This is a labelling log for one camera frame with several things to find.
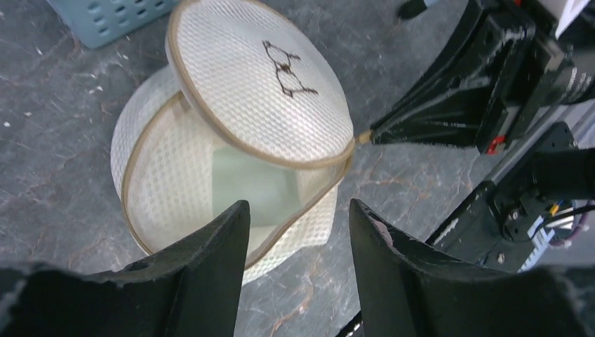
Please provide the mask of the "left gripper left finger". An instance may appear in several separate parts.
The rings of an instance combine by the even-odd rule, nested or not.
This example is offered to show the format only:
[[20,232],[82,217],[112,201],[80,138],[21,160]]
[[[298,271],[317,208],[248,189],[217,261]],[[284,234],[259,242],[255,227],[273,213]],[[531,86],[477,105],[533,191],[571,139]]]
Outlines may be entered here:
[[2,336],[232,336],[250,229],[245,200],[118,272],[1,264]]

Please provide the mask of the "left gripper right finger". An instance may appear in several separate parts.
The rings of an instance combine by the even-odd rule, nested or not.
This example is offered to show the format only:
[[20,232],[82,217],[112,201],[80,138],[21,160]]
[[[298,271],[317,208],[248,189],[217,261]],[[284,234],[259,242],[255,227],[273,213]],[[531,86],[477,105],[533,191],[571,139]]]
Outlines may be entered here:
[[593,267],[479,267],[400,231],[358,199],[349,232],[366,336],[594,335]]

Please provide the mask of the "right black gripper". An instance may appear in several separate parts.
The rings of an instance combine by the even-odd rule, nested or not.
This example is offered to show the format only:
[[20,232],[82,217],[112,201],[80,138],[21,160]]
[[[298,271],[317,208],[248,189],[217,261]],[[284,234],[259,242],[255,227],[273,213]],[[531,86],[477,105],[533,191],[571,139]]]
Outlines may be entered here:
[[369,138],[494,154],[525,137],[542,107],[593,98],[593,1],[468,1],[437,59]]

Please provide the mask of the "pale green bra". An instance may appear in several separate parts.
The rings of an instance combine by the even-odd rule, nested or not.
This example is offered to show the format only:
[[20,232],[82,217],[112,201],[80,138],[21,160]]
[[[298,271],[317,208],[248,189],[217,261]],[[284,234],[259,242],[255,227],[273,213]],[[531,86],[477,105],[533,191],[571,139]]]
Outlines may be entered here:
[[283,225],[302,208],[293,170],[223,147],[213,155],[213,213],[238,200],[248,201],[253,227]]

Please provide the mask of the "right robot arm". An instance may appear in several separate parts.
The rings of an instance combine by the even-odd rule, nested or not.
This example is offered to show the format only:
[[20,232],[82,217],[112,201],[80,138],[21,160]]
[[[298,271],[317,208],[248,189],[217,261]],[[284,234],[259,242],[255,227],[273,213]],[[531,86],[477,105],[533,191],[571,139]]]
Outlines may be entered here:
[[[594,25],[584,16],[555,39],[534,1],[469,1],[438,58],[370,128],[375,145],[412,143],[500,152],[530,135],[543,107],[594,99]],[[500,182],[487,180],[430,237],[528,240],[513,213],[594,197],[594,152],[535,142]]]

